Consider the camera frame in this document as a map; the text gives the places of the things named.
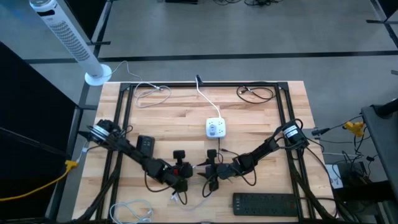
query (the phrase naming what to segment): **black power strip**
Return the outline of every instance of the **black power strip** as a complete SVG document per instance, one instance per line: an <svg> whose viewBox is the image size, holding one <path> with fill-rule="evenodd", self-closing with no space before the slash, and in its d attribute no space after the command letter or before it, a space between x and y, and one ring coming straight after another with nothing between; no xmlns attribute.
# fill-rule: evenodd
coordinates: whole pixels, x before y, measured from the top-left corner
<svg viewBox="0 0 398 224"><path fill-rule="evenodd" d="M233 194L234 215L296 217L293 194Z"/></svg>

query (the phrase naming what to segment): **wall outlet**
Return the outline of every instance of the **wall outlet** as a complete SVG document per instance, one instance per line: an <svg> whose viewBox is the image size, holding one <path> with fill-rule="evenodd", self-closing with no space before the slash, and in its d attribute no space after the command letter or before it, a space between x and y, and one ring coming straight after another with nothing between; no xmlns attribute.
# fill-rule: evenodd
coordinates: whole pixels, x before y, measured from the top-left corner
<svg viewBox="0 0 398 224"><path fill-rule="evenodd" d="M208 138L223 138L226 134L224 118L208 118L206 120L206 135Z"/></svg>

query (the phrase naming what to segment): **concrete floor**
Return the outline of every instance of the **concrete floor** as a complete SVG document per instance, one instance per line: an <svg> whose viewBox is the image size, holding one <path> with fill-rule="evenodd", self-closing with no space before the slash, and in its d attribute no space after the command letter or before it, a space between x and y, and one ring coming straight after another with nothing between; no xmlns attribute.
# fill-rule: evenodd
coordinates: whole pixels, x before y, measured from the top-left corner
<svg viewBox="0 0 398 224"><path fill-rule="evenodd" d="M155 0L113 3L100 57L254 54L291 52L348 52L397 50L367 0L285 0L269 7L247 7L243 2L218 6L166 4ZM25 0L0 3L0 40L23 59L69 58L68 52L35 15ZM350 119L361 107L386 103L398 95L398 56L263 58L130 62L130 70L145 81L194 80L303 80L315 124L331 127ZM107 63L116 68L119 63ZM84 84L77 63L32 65L55 86L78 102ZM135 80L120 68L111 81ZM97 104L101 88L90 88L87 103ZM82 128L92 124L94 112L83 117ZM325 135L332 141L351 141L336 129ZM78 139L74 157L84 140ZM350 144L323 144L326 152L353 154ZM361 147L376 154L372 141ZM325 155L326 163L341 160ZM68 176L58 219L71 218L81 169ZM379 160L372 164L373 181L386 180Z"/></svg>

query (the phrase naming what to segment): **white tower fan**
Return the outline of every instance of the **white tower fan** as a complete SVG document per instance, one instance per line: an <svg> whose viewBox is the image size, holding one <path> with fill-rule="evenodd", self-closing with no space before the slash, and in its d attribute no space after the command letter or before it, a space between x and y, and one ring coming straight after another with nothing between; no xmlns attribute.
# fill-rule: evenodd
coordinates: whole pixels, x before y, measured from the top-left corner
<svg viewBox="0 0 398 224"><path fill-rule="evenodd" d="M30 0L30 6L86 71L89 85L100 86L111 78L111 68L99 63L56 0Z"/></svg>

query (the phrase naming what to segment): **yellow cable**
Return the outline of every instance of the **yellow cable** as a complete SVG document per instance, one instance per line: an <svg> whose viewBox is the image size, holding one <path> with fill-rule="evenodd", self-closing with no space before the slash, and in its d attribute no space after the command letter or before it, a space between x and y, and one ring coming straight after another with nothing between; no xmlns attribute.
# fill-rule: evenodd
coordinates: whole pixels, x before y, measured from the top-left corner
<svg viewBox="0 0 398 224"><path fill-rule="evenodd" d="M77 167L77 165L78 165L78 163L75 162L75 161L65 161L65 164L67 165L67 170L59 178L51 181L50 183L48 183L48 184L46 184L44 186L39 187L39 188L37 188L37 189L35 189L35 190L31 191L31 192L27 192L26 194L14 196L14 197L8 197L8 198L0 198L0 202L5 202L5 201L9 201L9 200L23 198L23 197L31 195L31 194L33 194L35 192L38 192L38 191L40 191L40 190L42 190L42 189L44 189L44 188L46 188L46 187L48 187L48 186L50 186L50 185L52 185L54 183L57 183L59 180L64 178L69 173L69 171L71 171L73 168Z"/></svg>

